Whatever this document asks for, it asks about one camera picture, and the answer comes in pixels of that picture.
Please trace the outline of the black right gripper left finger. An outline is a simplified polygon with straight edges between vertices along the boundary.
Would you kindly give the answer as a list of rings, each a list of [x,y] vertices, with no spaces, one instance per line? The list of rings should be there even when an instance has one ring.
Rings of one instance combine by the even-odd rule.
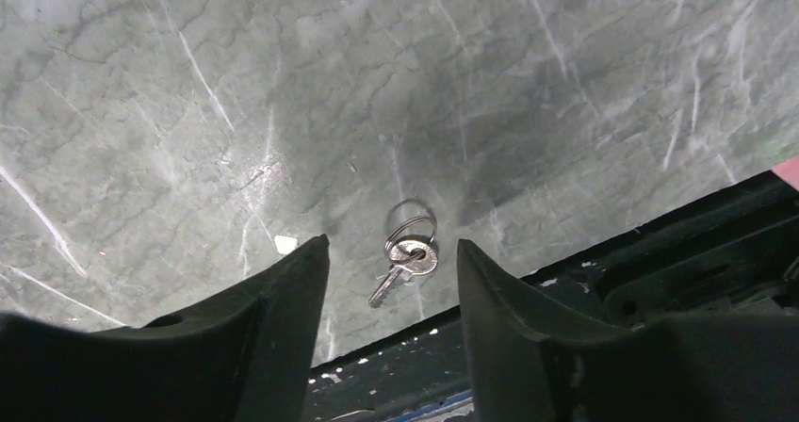
[[[1,316],[5,421],[297,421],[329,276],[311,238],[141,328],[82,333]]]

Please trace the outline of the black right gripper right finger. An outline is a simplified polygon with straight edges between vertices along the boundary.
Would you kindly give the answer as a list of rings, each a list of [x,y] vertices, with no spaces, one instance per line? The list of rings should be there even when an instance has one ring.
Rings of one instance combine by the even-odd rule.
[[[798,320],[687,313],[626,330],[457,247],[472,401],[481,421],[794,421]]]

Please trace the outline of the silver key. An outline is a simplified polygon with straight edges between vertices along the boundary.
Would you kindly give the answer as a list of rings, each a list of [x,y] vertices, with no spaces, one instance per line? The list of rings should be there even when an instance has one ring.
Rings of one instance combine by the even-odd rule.
[[[437,270],[436,248],[419,237],[407,236],[389,247],[389,269],[368,300],[370,308],[378,308],[389,290],[403,275],[424,276]]]

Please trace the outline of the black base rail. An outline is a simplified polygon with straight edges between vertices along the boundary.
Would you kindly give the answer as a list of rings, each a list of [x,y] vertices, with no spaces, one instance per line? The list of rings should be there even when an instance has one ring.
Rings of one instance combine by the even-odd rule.
[[[798,192],[772,172],[517,278],[588,317],[638,330],[687,313],[798,320]],[[316,366],[305,421],[477,418],[460,305]]]

